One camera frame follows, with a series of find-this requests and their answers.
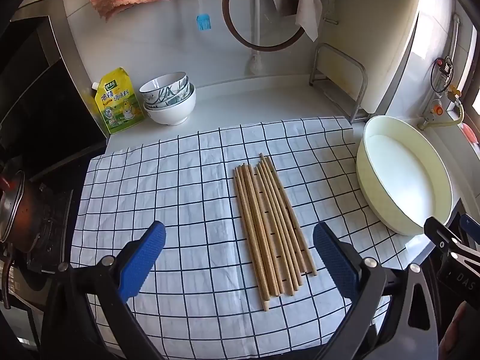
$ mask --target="bundle of chopsticks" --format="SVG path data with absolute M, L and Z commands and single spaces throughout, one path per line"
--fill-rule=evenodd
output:
M 271 296 L 294 295 L 302 285 L 302 273 L 311 271 L 317 275 L 317 270 L 271 158 L 260 153 L 260 163 L 255 170 L 250 164 L 238 166 L 235 180 L 242 227 L 247 235 L 263 309 L 267 311 Z

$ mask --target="white tablecloth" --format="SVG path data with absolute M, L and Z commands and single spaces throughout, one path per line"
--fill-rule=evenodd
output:
M 236 126 L 102 155 L 90 163 L 71 248 L 74 266 L 116 255 L 154 219 L 166 244 L 141 293 L 128 304 L 162 355 L 239 359 L 327 342 L 350 301 L 335 288 L 312 244 L 319 220 L 363 257 L 405 268 L 417 255 L 409 237 L 387 229 L 368 207 L 355 174 L 344 118 Z M 315 260 L 293 296 L 264 312 L 239 220 L 233 169 L 272 155 Z M 98 299 L 92 310 L 116 346 Z M 379 304 L 381 323 L 388 298 Z

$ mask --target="metal rack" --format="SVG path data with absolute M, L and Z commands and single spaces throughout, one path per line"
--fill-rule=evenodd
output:
M 352 99 L 343 89 L 341 89 L 337 84 L 330 80 L 325 74 L 317 69 L 318 63 L 318 54 L 320 49 L 325 47 L 339 56 L 343 57 L 347 61 L 354 64 L 358 69 L 360 69 L 362 75 L 362 83 L 360 91 L 358 93 L 357 99 Z M 362 104 L 363 96 L 367 90 L 368 85 L 368 75 L 365 67 L 356 59 L 353 59 L 348 54 L 345 54 L 343 51 L 338 50 L 337 48 L 329 45 L 328 43 L 319 43 L 315 49 L 315 60 L 313 63 L 313 69 L 311 70 L 309 84 L 314 86 L 314 83 L 317 83 L 315 87 L 318 87 L 328 99 L 334 103 L 334 105 L 345 115 L 350 123 L 358 122 L 361 120 L 366 120 L 369 118 L 370 114 L 366 111 L 360 109 L 360 104 Z

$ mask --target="screw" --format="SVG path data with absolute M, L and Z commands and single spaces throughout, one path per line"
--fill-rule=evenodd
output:
M 410 269 L 416 274 L 420 273 L 420 267 L 417 264 L 410 264 Z
M 372 257 L 367 257 L 366 259 L 363 260 L 363 262 L 365 263 L 366 266 L 368 266 L 369 268 L 375 268 L 377 266 L 377 262 L 375 259 L 373 259 Z
M 60 272 L 65 272 L 68 269 L 68 262 L 61 262 L 58 264 L 58 270 Z
M 104 258 L 102 258 L 102 265 L 103 266 L 111 266 L 111 264 L 113 264 L 114 261 L 115 261 L 115 257 L 105 256 Z

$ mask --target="blue brush bristles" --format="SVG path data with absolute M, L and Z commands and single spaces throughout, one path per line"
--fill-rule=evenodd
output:
M 200 31 L 210 30 L 210 16 L 206 13 L 202 13 L 197 16 L 197 27 Z

